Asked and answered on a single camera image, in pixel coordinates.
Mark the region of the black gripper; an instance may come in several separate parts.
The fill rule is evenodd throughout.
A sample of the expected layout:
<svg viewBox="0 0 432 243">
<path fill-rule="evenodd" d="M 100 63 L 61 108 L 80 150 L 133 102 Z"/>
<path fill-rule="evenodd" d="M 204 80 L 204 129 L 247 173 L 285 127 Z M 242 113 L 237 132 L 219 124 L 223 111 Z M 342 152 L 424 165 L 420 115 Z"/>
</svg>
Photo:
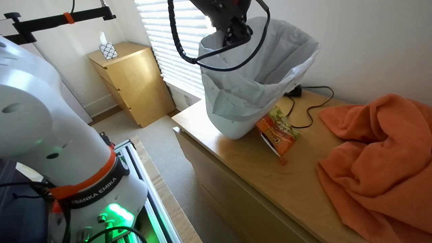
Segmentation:
<svg viewBox="0 0 432 243">
<path fill-rule="evenodd" d="M 192 0 L 211 19 L 212 26 L 223 34 L 223 44 L 243 44 L 251 31 L 246 24 L 251 0 Z"/>
</svg>

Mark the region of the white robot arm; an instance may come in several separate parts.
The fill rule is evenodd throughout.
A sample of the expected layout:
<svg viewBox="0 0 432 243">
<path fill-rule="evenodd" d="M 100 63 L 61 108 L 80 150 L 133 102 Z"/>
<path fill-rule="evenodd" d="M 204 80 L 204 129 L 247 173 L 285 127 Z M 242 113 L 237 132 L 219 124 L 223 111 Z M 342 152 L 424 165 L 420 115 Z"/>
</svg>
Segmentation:
<svg viewBox="0 0 432 243">
<path fill-rule="evenodd" d="M 64 100 L 46 59 L 0 38 L 0 151 L 49 178 L 61 243 L 110 243 L 137 232 L 147 185 Z"/>
</svg>

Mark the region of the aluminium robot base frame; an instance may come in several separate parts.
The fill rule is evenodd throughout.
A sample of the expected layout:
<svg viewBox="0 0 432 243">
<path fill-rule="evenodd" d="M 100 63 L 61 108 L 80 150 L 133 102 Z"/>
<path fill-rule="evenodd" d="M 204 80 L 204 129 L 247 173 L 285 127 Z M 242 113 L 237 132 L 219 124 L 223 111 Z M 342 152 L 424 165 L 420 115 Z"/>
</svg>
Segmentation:
<svg viewBox="0 0 432 243">
<path fill-rule="evenodd" d="M 138 143 L 131 139 L 115 146 L 137 177 L 147 186 L 146 202 L 138 215 L 135 228 L 143 235 L 146 243 L 181 243 L 181 237 L 173 225 L 162 200 L 151 182 L 145 162 L 138 154 Z"/>
</svg>

